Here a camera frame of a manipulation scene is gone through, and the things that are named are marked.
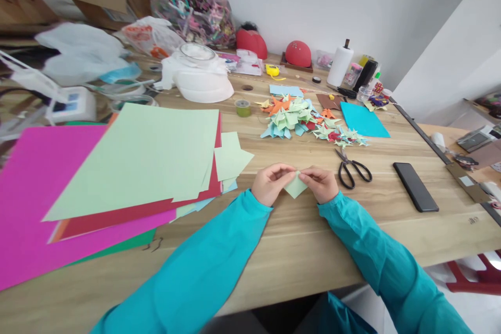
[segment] smartphone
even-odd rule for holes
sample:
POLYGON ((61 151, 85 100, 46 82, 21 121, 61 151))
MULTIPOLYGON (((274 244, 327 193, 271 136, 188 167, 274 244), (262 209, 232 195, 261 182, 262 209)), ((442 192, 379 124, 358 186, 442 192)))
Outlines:
POLYGON ((394 163, 398 176, 420 212, 438 211, 438 206, 410 163, 394 163))

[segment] teal jacket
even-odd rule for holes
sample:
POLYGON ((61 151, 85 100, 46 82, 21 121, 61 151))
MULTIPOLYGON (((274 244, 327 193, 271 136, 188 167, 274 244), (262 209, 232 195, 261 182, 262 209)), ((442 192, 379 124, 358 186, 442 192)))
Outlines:
MULTIPOLYGON (((398 333, 471 333, 433 280, 356 201, 340 192, 318 205, 364 278, 380 295, 398 333)), ((273 208, 250 190, 186 240, 162 268, 92 333, 197 333, 223 306, 256 248, 273 208)), ((334 295, 320 316, 321 333, 375 333, 334 295)))

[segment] magenta paper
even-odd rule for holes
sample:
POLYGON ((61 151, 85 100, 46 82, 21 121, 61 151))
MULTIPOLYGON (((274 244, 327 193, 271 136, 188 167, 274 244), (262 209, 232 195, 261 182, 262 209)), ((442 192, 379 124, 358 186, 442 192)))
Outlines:
POLYGON ((169 223, 176 210, 47 244, 58 222, 41 222, 106 126, 26 129, 0 174, 0 291, 169 223))

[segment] red chair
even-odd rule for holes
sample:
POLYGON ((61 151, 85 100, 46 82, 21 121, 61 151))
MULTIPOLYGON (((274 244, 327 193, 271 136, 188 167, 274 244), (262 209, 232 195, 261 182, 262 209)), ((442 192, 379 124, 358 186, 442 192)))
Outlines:
POLYGON ((456 277, 456 282, 446 283, 451 292, 472 292, 488 295, 501 295, 501 270, 496 269, 485 257, 484 254, 478 255, 483 262, 486 270, 477 270, 478 282, 470 282, 459 269, 455 261, 448 262, 450 270, 456 277))

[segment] plastic bag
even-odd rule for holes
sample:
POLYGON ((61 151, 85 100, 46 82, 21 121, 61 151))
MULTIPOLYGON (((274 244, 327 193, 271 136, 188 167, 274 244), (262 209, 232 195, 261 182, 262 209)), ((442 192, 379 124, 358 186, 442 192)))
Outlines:
POLYGON ((38 34, 35 39, 61 52, 48 59, 43 69, 61 86, 84 84, 129 66, 120 58, 127 52, 120 41, 92 26, 67 22, 38 34))
POLYGON ((217 49, 235 44, 228 0, 150 0, 155 17, 167 19, 186 42, 217 49))
POLYGON ((123 27, 122 34, 139 52, 162 59, 184 43, 170 26, 167 20, 148 16, 123 27))

